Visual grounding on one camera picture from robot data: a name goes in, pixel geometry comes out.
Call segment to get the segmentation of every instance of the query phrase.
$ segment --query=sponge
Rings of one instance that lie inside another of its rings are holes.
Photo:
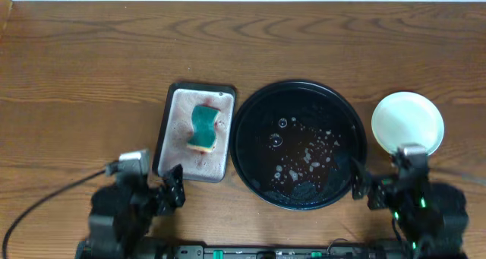
[[[203,152],[211,152],[216,142],[214,122],[219,111],[207,106],[196,106],[192,110],[192,127],[194,135],[188,141],[188,147]]]

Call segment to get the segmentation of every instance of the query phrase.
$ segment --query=white bowl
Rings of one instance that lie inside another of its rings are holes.
[[[371,129],[388,153],[401,144],[420,144],[432,154],[443,139],[444,125],[439,109],[417,93],[398,92],[380,101],[371,118]]]

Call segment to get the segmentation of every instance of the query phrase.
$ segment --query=black plate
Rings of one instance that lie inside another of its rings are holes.
[[[355,110],[336,91],[284,81],[257,91],[239,109],[230,151],[241,179],[259,197],[287,209],[311,210],[349,191],[349,167],[338,167],[334,154],[364,165],[364,132]]]

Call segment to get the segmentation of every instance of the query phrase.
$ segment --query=wood grain tabletop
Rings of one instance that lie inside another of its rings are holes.
[[[371,170],[388,169],[371,114],[411,90],[441,111],[430,165],[486,177],[486,4],[16,2],[0,42],[0,233],[33,202],[114,160],[153,153],[169,85],[236,87],[236,109],[275,81],[308,79],[341,93],[363,121]],[[464,249],[486,257],[486,187],[432,172],[466,195]],[[73,258],[87,236],[97,178],[33,211],[10,258]],[[208,245],[327,245],[393,236],[387,210],[350,194],[297,212],[262,201],[231,159],[217,184],[185,181],[176,215],[151,234]]]

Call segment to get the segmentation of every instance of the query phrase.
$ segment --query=black cable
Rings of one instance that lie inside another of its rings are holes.
[[[59,190],[51,193],[51,194],[48,194],[47,196],[45,196],[44,198],[42,198],[41,200],[37,201],[34,205],[30,206],[29,208],[27,208],[20,216],[17,217],[17,219],[15,219],[15,221],[10,225],[10,228],[8,228],[8,231],[7,233],[5,233],[5,237],[3,238],[3,243],[2,243],[2,257],[3,259],[8,259],[7,257],[7,246],[8,246],[8,240],[10,238],[10,235],[12,234],[12,232],[14,231],[14,229],[17,227],[17,225],[25,218],[25,216],[27,216],[31,211],[35,210],[38,206],[40,206],[42,203],[46,202],[47,200],[53,198],[54,196],[58,195],[58,194],[61,194],[71,188],[74,188],[78,185],[81,185],[83,184],[84,182],[90,180],[90,179],[93,179],[95,177],[97,177],[98,175],[102,175],[103,173],[105,173],[105,170],[102,170],[102,171],[99,171],[99,172],[96,172],[90,176],[87,176],[83,179],[80,179],[76,182],[73,182],[63,188],[60,188]]]

